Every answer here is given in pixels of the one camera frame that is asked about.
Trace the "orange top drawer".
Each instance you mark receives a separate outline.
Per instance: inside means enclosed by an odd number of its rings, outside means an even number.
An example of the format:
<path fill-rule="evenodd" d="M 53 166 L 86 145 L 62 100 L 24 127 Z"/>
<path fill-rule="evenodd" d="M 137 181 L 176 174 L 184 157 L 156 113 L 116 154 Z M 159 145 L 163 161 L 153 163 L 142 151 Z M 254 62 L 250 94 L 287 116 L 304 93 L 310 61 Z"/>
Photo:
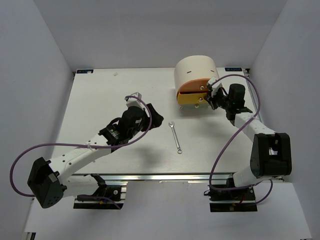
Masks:
<path fill-rule="evenodd" d="M 195 92 L 207 92 L 207 82 L 209 78 L 199 78 L 194 80 L 189 80 L 186 83 L 183 83 L 178 91 L 180 93 L 195 93 Z"/>

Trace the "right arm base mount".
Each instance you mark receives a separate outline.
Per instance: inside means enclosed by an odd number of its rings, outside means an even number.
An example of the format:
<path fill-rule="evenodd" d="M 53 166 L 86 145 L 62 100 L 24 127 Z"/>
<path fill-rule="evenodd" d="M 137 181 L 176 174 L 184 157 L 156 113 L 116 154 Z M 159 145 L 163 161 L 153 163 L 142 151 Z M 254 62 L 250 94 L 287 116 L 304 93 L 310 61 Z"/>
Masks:
<path fill-rule="evenodd" d="M 214 190 L 208 187 L 204 196 L 209 197 L 211 213 L 241 213 L 257 212 L 256 196 L 254 189 L 244 188 L 239 190 Z"/>

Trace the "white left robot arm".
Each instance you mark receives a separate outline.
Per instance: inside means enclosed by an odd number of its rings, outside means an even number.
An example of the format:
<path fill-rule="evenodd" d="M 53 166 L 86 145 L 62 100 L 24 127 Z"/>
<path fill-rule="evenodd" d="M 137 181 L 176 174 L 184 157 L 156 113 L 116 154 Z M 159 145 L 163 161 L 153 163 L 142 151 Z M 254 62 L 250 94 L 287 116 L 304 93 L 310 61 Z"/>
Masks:
<path fill-rule="evenodd" d="M 88 164 L 107 156 L 127 144 L 136 134 L 161 126 L 164 117 L 148 103 L 147 109 L 129 106 L 121 117 L 113 119 L 85 147 L 56 158 L 34 161 L 27 184 L 44 209 L 57 204 L 62 198 L 78 196 L 84 201 L 119 201 L 120 197 L 108 189 L 105 180 L 97 173 L 74 175 Z"/>

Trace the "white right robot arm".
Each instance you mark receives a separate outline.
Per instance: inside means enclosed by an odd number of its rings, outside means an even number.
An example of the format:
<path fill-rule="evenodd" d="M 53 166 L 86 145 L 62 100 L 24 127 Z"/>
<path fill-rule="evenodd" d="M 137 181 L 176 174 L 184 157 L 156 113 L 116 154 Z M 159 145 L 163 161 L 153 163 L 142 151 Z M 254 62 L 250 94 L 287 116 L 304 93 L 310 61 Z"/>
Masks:
<path fill-rule="evenodd" d="M 290 136 L 275 132 L 257 119 L 245 106 L 245 93 L 243 85 L 234 83 L 228 92 L 222 86 L 211 87 L 205 96 L 212 109 L 225 110 L 226 118 L 238 129 L 237 132 L 243 132 L 252 142 L 249 165 L 231 174 L 223 187 L 233 200 L 242 196 L 245 188 L 292 172 Z"/>

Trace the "yellow drawer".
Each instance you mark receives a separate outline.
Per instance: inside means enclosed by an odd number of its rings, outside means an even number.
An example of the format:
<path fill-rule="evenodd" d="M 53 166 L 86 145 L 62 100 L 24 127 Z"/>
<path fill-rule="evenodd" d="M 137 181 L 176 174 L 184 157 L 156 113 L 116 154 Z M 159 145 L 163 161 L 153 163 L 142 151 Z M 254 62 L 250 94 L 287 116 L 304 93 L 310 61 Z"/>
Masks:
<path fill-rule="evenodd" d="M 207 104 L 204 99 L 206 95 L 207 92 L 178 92 L 176 100 L 181 106 Z"/>

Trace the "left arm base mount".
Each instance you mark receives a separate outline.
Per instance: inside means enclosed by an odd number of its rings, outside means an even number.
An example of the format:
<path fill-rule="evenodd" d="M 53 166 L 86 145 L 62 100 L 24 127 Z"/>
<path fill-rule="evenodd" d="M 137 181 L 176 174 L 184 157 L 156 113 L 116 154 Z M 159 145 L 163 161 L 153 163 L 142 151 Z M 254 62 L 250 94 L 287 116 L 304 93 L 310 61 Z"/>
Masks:
<path fill-rule="evenodd" d="M 126 183 L 105 181 L 100 175 L 90 175 L 93 193 L 82 193 L 74 200 L 73 208 L 82 210 L 121 210 L 126 198 Z"/>

